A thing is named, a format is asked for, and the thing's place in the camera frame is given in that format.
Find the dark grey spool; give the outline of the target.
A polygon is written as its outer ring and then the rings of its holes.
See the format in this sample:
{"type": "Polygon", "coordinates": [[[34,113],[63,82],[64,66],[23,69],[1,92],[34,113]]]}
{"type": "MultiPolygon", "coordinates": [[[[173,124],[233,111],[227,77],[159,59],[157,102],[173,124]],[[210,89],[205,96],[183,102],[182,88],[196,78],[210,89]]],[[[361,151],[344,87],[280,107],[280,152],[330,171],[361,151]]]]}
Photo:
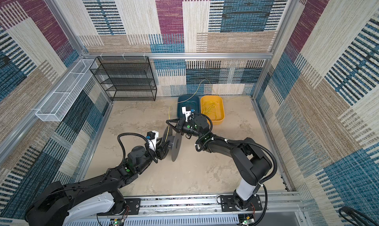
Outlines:
{"type": "Polygon", "coordinates": [[[182,135],[180,133],[173,132],[171,128],[167,127],[164,131],[161,139],[161,146],[163,147],[163,155],[165,158],[171,153],[171,160],[175,162],[180,151],[182,142],[182,135]]]}

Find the yellow plastic bin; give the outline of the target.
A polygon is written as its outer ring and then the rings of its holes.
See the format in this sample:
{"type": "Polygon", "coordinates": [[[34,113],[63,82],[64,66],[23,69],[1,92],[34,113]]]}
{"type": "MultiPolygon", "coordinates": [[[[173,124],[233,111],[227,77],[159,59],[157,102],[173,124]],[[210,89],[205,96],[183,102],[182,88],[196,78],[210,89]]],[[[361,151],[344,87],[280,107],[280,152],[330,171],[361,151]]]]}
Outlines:
{"type": "Polygon", "coordinates": [[[220,96],[203,96],[200,99],[201,113],[207,115],[214,125],[221,125],[225,119],[224,102],[220,96]]]}

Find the teal plastic bin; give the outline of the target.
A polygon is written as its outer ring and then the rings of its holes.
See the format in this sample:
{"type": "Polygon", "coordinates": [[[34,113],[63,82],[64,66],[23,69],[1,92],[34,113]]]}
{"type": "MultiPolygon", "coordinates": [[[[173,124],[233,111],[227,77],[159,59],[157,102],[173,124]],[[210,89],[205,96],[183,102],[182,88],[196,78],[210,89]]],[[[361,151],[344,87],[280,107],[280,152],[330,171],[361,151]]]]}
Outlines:
{"type": "Polygon", "coordinates": [[[177,99],[177,117],[181,118],[185,115],[182,113],[182,107],[186,108],[186,111],[194,110],[194,113],[201,113],[200,97],[192,94],[181,95],[177,99]]]}

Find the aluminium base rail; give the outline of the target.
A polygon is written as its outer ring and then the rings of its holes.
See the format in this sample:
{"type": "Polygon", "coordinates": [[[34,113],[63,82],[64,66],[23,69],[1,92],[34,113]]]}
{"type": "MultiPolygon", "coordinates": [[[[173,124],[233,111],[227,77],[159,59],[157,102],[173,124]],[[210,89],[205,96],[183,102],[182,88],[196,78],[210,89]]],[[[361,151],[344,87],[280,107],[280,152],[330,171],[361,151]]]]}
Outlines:
{"type": "Polygon", "coordinates": [[[310,226],[297,192],[258,193],[250,208],[238,211],[230,193],[135,196],[139,213],[127,218],[90,215],[69,226],[310,226]]]}

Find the white mesh wall basket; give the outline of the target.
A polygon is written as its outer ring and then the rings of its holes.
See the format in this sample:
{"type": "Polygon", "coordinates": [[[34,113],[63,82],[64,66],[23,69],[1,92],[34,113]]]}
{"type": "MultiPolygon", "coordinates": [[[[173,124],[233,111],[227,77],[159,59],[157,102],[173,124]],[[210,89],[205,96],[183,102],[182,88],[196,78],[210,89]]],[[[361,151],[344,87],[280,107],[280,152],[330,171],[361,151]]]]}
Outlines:
{"type": "Polygon", "coordinates": [[[90,67],[93,60],[80,60],[63,81],[57,86],[42,106],[36,116],[43,122],[61,122],[73,106],[74,102],[90,80],[90,67]]]}

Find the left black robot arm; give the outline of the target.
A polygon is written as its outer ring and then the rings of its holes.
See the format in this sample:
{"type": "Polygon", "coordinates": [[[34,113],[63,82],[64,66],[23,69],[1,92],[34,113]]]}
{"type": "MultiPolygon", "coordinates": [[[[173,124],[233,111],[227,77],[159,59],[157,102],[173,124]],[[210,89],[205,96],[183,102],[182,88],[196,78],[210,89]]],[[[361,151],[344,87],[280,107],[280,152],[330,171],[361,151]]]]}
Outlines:
{"type": "Polygon", "coordinates": [[[97,214],[124,214],[126,204],[120,188],[135,181],[152,162],[166,158],[172,143],[172,134],[158,137],[155,132],[147,136],[131,133],[145,141],[130,153],[123,153],[119,165],[104,174],[72,184],[60,181],[49,184],[25,213],[31,226],[64,226],[72,221],[97,214]]]}

